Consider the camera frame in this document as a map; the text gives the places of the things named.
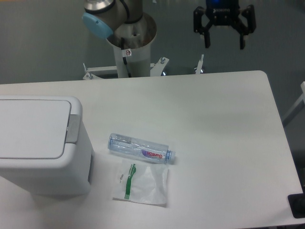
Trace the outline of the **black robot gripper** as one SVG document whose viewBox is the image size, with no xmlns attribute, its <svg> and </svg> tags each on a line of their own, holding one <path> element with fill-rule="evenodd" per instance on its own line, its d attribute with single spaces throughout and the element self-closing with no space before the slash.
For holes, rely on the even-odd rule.
<svg viewBox="0 0 305 229">
<path fill-rule="evenodd" d="M 203 26 L 202 17 L 208 18 L 208 23 Z M 245 25 L 239 15 L 246 18 Z M 244 9 L 240 9 L 238 0 L 206 0 L 206 8 L 198 6 L 193 11 L 193 31 L 204 36 L 205 48 L 209 48 L 210 28 L 212 26 L 236 26 L 236 30 L 240 35 L 240 49 L 245 48 L 244 36 L 253 33 L 256 29 L 256 18 L 254 5 L 248 5 Z"/>
</svg>

